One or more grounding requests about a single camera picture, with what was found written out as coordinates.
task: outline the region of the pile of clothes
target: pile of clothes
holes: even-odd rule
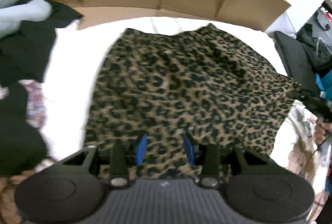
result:
[[[42,83],[56,28],[82,15],[52,0],[0,0],[0,177],[33,169],[47,155]]]
[[[332,69],[331,25],[318,9],[297,33],[296,39],[282,32],[275,32],[276,49],[288,76],[300,82],[302,89],[313,96],[320,96],[321,91],[329,89],[325,88],[330,83],[325,82],[324,77]]]

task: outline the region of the human hand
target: human hand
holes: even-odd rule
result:
[[[325,139],[325,133],[329,131],[332,133],[331,123],[322,123],[321,120],[317,120],[317,125],[315,127],[315,143],[321,144]]]

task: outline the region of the leopard print shorts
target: leopard print shorts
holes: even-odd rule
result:
[[[269,155],[293,90],[297,82],[212,24],[173,36],[127,29],[97,77],[85,145],[105,151],[116,139],[148,134],[145,164],[135,171],[148,177],[199,171],[187,162],[183,133]]]

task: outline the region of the finger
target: finger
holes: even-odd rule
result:
[[[325,130],[327,130],[327,131],[329,131],[329,132],[331,132],[332,131],[332,124],[331,123],[321,123],[320,124],[320,126],[323,128],[323,129],[325,129]]]
[[[316,144],[321,144],[324,140],[325,140],[325,136],[315,137],[315,143]]]
[[[325,132],[326,132],[325,129],[323,129],[321,126],[319,126],[319,125],[315,126],[315,136],[317,136],[317,135],[324,136]]]

